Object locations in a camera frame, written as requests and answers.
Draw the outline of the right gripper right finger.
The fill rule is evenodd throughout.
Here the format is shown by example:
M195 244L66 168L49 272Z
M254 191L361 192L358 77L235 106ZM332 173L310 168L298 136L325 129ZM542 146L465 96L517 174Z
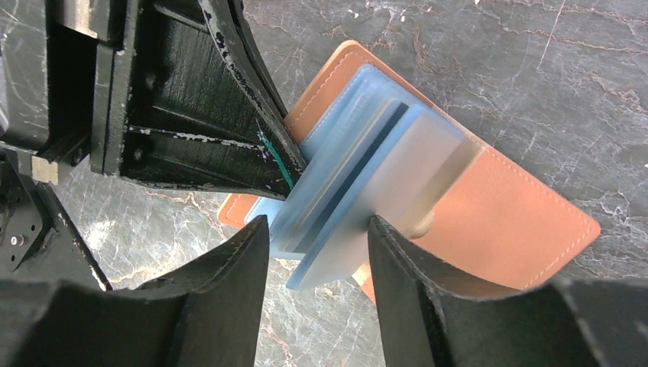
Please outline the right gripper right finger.
M645 366L647 281L486 281L415 245L379 216L371 275L389 366Z

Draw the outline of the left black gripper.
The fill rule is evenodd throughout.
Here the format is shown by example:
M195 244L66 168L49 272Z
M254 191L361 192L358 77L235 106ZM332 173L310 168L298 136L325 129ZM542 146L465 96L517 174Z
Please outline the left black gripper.
M3 1L1 148L58 184L284 199L305 169L241 1Z

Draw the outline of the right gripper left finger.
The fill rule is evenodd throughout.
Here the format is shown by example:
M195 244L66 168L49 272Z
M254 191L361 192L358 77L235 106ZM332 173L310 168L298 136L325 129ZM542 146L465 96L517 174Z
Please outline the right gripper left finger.
M267 217L135 289L1 283L3 366L252 366L269 260Z

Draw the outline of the tan leather card holder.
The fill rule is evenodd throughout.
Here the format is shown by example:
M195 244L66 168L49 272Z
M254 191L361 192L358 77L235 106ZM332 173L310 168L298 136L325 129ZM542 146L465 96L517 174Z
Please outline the tan leather card holder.
M284 120L297 143L316 130L316 123L363 65L370 64L435 109L466 134L452 158L461 175L434 199L427 218L410 238L451 265L517 290L551 278L600 234L598 222L544 185L443 111L357 41L338 46Z

